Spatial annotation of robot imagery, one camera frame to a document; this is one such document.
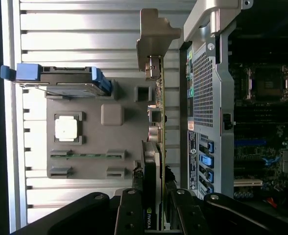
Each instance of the screw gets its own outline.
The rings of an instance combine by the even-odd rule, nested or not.
[[[125,226],[126,229],[133,229],[134,228],[134,225],[133,224],[127,224]]]
[[[212,196],[211,196],[211,199],[212,199],[212,200],[218,200],[219,197],[218,197],[217,195],[212,195]]]
[[[200,224],[194,224],[193,226],[195,229],[200,229],[201,225]]]
[[[95,197],[96,200],[100,200],[100,199],[103,199],[103,198],[104,197],[102,195],[98,195],[98,196]]]
[[[208,50],[214,50],[215,49],[215,45],[212,43],[208,43],[207,45]]]
[[[180,189],[180,190],[178,190],[178,191],[177,191],[177,193],[178,193],[178,194],[184,194],[184,193],[185,193],[185,191],[184,191],[184,190],[182,190],[182,189]]]

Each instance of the gray plastic panel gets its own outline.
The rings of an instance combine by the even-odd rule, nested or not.
[[[106,179],[132,178],[135,161],[141,159],[141,140],[148,135],[147,101],[134,102],[134,87],[154,87],[153,83],[131,78],[116,79],[118,100],[98,100],[76,98],[71,100],[47,99],[47,170],[50,177],[52,168],[71,167],[67,178],[70,179]],[[118,104],[124,109],[124,123],[121,126],[101,124],[101,107],[106,104]],[[54,141],[54,115],[83,112],[82,145],[67,145]],[[108,154],[123,152],[120,159],[51,158],[51,151],[71,150],[74,154]]]

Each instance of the capacitor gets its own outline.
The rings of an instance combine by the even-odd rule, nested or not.
[[[239,198],[240,198],[240,193],[235,192],[235,193],[234,193],[234,198],[239,199]]]
[[[156,142],[161,143],[162,142],[162,131],[159,129],[158,126],[152,126],[157,128],[151,128],[152,132],[148,133],[148,141],[149,142]]]
[[[158,134],[159,126],[149,126],[148,133],[150,135],[157,135]]]

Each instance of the circuit board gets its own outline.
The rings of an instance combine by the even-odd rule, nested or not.
[[[161,58],[161,78],[156,81],[156,107],[161,111],[161,122],[157,125],[161,129],[162,138],[159,147],[162,153],[162,211],[164,212],[165,201],[165,172],[166,172],[166,114],[165,114],[165,78],[164,78],[164,61]],[[162,213],[162,228],[164,227],[164,213]]]
[[[230,71],[235,80],[235,181],[262,184],[235,183],[234,197],[283,194],[288,190],[288,67],[233,64]]]

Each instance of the pci express slot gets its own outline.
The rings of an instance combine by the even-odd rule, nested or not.
[[[234,187],[261,187],[263,181],[259,179],[235,179]]]
[[[188,117],[193,117],[194,101],[193,97],[188,98]]]
[[[204,168],[203,166],[199,165],[198,166],[198,170],[199,172],[201,172],[205,178],[210,182],[213,183],[214,182],[214,172],[208,168]]]
[[[207,193],[214,192],[214,186],[212,184],[206,182],[201,176],[198,177],[198,180],[206,188]]]
[[[234,147],[242,146],[265,146],[267,144],[266,140],[235,140]]]

